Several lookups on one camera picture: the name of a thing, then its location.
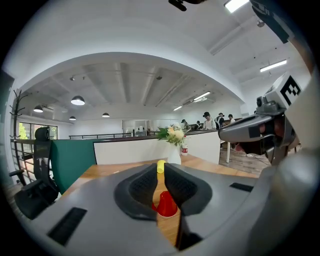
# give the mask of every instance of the ceiling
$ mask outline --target ceiling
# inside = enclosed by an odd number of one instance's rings
[[[78,12],[85,22],[88,12],[102,15],[104,1],[87,6],[80,1],[78,8],[68,5],[61,10]],[[108,1],[104,15],[114,19],[141,17],[170,27],[200,43],[215,61],[229,70],[241,84],[257,78],[271,76],[303,65],[296,50],[289,44],[282,44],[265,25],[257,26],[257,17],[250,3],[229,13],[224,7],[226,0],[208,0],[199,5],[185,3],[186,12],[181,12],[165,0],[119,0]],[[59,24],[59,17],[53,17]],[[260,73],[260,68],[269,63],[288,60],[281,69]],[[56,73],[24,92],[34,105],[50,108],[76,110],[70,100],[81,95],[86,108],[102,103],[130,103],[163,108],[176,108],[188,99],[210,91],[211,102],[224,93],[215,84],[207,84],[199,78],[169,70],[165,66],[141,64],[139,62],[101,62],[76,67]]]

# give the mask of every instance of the black slot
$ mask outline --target black slot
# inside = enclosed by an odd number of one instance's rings
[[[243,190],[246,192],[251,192],[254,189],[253,186],[249,186],[249,185],[245,185],[245,184],[241,184],[241,183],[237,183],[237,182],[232,183],[229,187],[237,189],[237,190]]]
[[[62,246],[65,246],[87,213],[87,210],[73,207],[47,234]]]

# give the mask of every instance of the black office chair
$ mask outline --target black office chair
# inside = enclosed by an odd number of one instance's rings
[[[49,174],[51,141],[49,127],[35,131],[33,173],[35,181],[21,188],[14,199],[20,211],[33,220],[58,197],[58,187]]]

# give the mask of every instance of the flower bouquet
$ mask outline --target flower bouquet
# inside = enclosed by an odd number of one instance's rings
[[[167,162],[171,164],[181,165],[180,146],[185,141],[185,133],[179,124],[172,124],[166,128],[160,128],[160,132],[156,135],[158,140],[165,140],[170,143]]]

